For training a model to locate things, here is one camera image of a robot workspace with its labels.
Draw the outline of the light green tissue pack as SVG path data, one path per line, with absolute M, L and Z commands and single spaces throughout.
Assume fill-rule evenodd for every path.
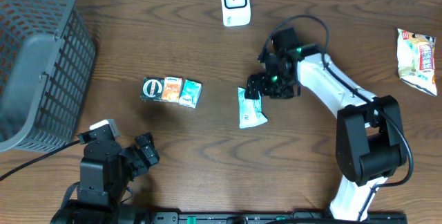
M 256 127 L 268 122 L 262 112 L 261 97 L 257 100 L 250 100 L 245 97 L 245 92 L 244 88 L 238 87 L 239 128 Z

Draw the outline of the green Zam-Buk box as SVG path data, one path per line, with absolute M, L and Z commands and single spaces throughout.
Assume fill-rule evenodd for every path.
M 143 81 L 141 100 L 147 101 L 162 101 L 162 95 L 164 92 L 164 79 L 145 77 Z

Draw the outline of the orange Kleenex tissue pack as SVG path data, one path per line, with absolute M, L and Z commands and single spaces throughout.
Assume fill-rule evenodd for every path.
M 162 101 L 178 103 L 182 90 L 183 79 L 180 77 L 165 77 Z

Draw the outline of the teal Kleenex tissue pack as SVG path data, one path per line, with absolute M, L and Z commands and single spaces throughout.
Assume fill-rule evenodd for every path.
M 191 80 L 186 80 L 182 88 L 182 92 L 179 98 L 179 105 L 187 106 L 195 109 L 200 94 L 202 92 L 202 84 Z

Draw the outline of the yellow wet wipes pack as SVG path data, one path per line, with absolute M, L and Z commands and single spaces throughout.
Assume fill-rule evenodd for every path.
M 397 28 L 398 76 L 428 95 L 437 96 L 434 53 L 436 37 Z

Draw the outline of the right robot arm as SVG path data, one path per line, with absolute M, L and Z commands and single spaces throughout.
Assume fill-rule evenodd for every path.
M 398 102 L 361 88 L 324 48 L 300 42 L 293 28 L 273 30 L 266 42 L 273 49 L 259 54 L 264 70 L 249 76 L 244 100 L 291 99 L 302 88 L 316 95 L 336 118 L 336 160 L 343 175 L 328 212 L 338 220 L 368 220 L 377 191 L 405 184 L 414 169 Z

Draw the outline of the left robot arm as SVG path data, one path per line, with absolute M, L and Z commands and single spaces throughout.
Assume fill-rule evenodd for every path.
M 86 143 L 80 180 L 64 195 L 51 223 L 150 223 L 148 210 L 124 203 L 128 183 L 147 174 L 160 161 L 151 133 L 123 148 L 112 133 L 88 131 L 78 135 Z

